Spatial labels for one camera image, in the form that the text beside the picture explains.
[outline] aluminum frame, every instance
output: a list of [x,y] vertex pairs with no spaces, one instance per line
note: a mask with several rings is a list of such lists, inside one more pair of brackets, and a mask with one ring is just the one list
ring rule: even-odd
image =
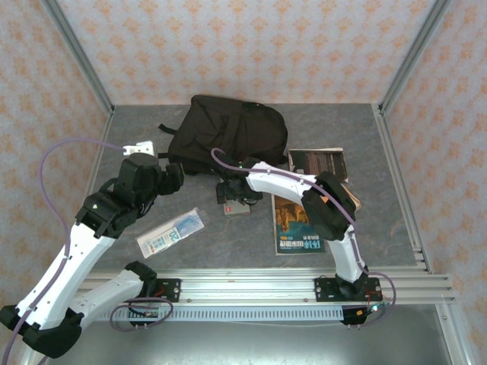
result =
[[463,310],[459,305],[446,304],[438,304],[436,310],[452,363],[475,365],[477,361],[467,341]]
[[[101,135],[100,140],[103,142],[107,141],[108,138],[108,132],[110,131],[110,126],[112,125],[113,121],[113,114],[115,113],[116,107],[113,108],[113,110],[110,111],[107,121],[105,122],[105,127],[103,128],[103,134]],[[97,146],[97,152],[94,157],[94,161],[91,164],[91,170],[90,170],[90,177],[88,180],[88,185],[86,186],[86,190],[84,192],[84,196],[89,196],[94,189],[94,182],[97,178],[97,172],[98,169],[100,168],[100,163],[101,163],[101,157],[103,156],[103,151],[105,151],[105,147],[98,145]]]
[[107,113],[111,113],[111,111],[113,110],[113,103],[110,100],[110,97],[108,96],[108,93],[103,86],[100,78],[98,77],[96,71],[94,70],[90,59],[88,58],[88,56],[86,56],[86,53],[84,52],[78,37],[73,31],[71,24],[68,21],[68,18],[65,16],[61,5],[57,2],[57,0],[42,0],[42,3],[44,4],[44,8],[46,9],[47,13],[53,19],[53,22],[57,26],[59,32],[61,33],[62,38],[66,42],[66,45],[71,50],[73,57],[79,64],[81,71],[83,72],[88,83],[93,89],[93,92],[97,96],[97,99],[100,101],[101,106],[107,111]]
[[433,4],[430,13],[426,17],[426,21],[422,25],[421,30],[416,36],[414,42],[412,42],[411,48],[404,58],[403,63],[399,67],[398,72],[394,76],[394,79],[390,84],[386,95],[384,96],[384,100],[380,105],[380,111],[384,115],[387,114],[388,110],[392,109],[394,101],[399,96],[399,93],[406,83],[409,74],[414,69],[414,66],[417,63],[419,56],[422,54],[423,49],[428,44],[428,41],[431,39],[434,30],[442,21],[443,14],[447,10],[450,3],[451,0],[437,0]]
[[409,194],[407,192],[406,184],[399,167],[399,160],[396,155],[396,151],[393,146],[392,139],[390,137],[389,128],[387,127],[386,117],[380,112],[380,107],[377,104],[371,104],[372,112],[375,116],[375,122],[377,129],[379,130],[380,140],[384,147],[384,153],[386,155],[389,170],[393,178],[394,187],[396,188],[397,198],[404,217],[404,223],[411,239],[413,248],[421,249],[424,256],[426,268],[429,273],[432,273],[432,260],[429,254],[424,250],[423,239],[419,225],[416,222],[414,211],[412,209],[412,203],[409,200]]
[[[397,304],[442,304],[454,302],[448,275],[429,275],[421,269],[371,268],[389,275],[397,291]],[[314,279],[333,277],[334,270],[316,268],[186,269],[158,271],[160,278],[182,280],[178,306],[322,306],[350,305],[350,302],[317,302]],[[93,273],[79,293],[94,289],[116,276],[115,272]],[[382,291],[392,297],[389,283],[381,278]]]

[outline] book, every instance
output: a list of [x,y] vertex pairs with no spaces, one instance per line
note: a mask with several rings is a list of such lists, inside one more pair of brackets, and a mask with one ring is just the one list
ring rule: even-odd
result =
[[[291,149],[288,158],[289,170],[294,173],[320,175],[325,170],[341,183],[348,181],[342,148]],[[347,192],[358,206],[360,201]],[[325,252],[325,240],[314,231],[303,207],[273,195],[272,214],[276,255]]]

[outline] patterned wallpaper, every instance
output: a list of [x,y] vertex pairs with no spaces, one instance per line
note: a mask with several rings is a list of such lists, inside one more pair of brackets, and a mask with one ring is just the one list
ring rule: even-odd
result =
[[377,103],[434,0],[61,0],[115,104]]
[[456,0],[388,116],[434,269],[487,359],[487,7]]
[[[106,119],[40,1],[1,6],[0,306],[17,303],[64,243],[39,193],[41,154],[62,138],[99,138]],[[72,144],[48,157],[46,189],[70,223],[83,202],[95,151]],[[0,348],[9,335],[0,328]]]

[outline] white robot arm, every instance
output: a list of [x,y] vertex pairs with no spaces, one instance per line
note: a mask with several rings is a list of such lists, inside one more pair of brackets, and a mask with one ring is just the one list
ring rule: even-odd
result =
[[[101,313],[137,296],[150,297],[155,289],[156,273],[133,262],[113,280],[75,297],[94,264],[125,228],[146,215],[157,196],[173,194],[183,184],[179,164],[172,163],[162,171],[153,155],[139,153],[136,146],[134,151],[126,150],[133,154],[122,162],[119,176],[88,196],[76,215],[69,257],[63,249],[19,304],[0,310],[0,322],[12,331],[28,315],[18,333],[31,348],[48,357],[62,356]],[[65,266],[57,279],[35,308],[30,308],[55,277],[63,259]]]
[[252,157],[237,163],[222,152],[212,151],[222,166],[215,171],[224,180],[217,186],[218,203],[255,201],[263,197],[262,192],[268,192],[301,205],[335,259],[333,286],[346,300],[363,298],[368,274],[354,246],[355,231],[350,221],[355,219],[355,203],[334,175],[326,171],[319,176],[291,173]]
[[[304,205],[306,210],[306,204],[303,203],[302,199],[305,192],[309,192],[311,190],[311,186],[304,183],[304,181],[317,183],[317,176],[300,175],[297,173],[288,173],[287,171],[287,176],[275,175],[272,174],[272,171],[281,169],[272,167],[262,161],[253,165],[252,169],[269,171],[268,173],[249,173],[246,180],[249,187],[253,191],[268,192],[269,194],[281,196],[296,204]],[[357,260],[352,248],[351,238],[355,238],[355,232],[353,232],[353,227],[348,225],[341,240],[328,240],[328,244],[332,251],[333,258],[335,259],[337,276],[343,280],[353,283],[360,278],[362,271],[357,265]],[[361,263],[362,267],[365,266],[365,263],[361,258],[359,262]]]

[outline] floor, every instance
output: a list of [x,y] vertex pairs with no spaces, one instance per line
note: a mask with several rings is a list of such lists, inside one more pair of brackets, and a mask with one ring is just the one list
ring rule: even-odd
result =
[[380,324],[167,322],[139,332],[93,323],[49,364],[429,365],[450,364],[434,306],[397,306]]
[[[383,146],[368,104],[276,104],[285,118],[288,148],[344,148],[348,188],[362,203],[356,214],[362,258],[369,266],[414,265],[406,231]],[[152,140],[160,152],[172,136],[158,125],[177,128],[189,106],[118,106],[108,142],[124,145]],[[105,150],[94,188],[118,175],[120,153]],[[161,160],[161,166],[167,161]],[[127,228],[103,255],[96,269],[120,269],[144,260],[135,238],[193,208],[203,210],[208,223],[170,249],[144,260],[153,269],[168,268],[310,268],[333,267],[329,252],[310,255],[276,255],[269,195],[252,207],[251,214],[227,218],[217,205],[216,176],[187,176],[174,195],[158,198],[151,212]]]

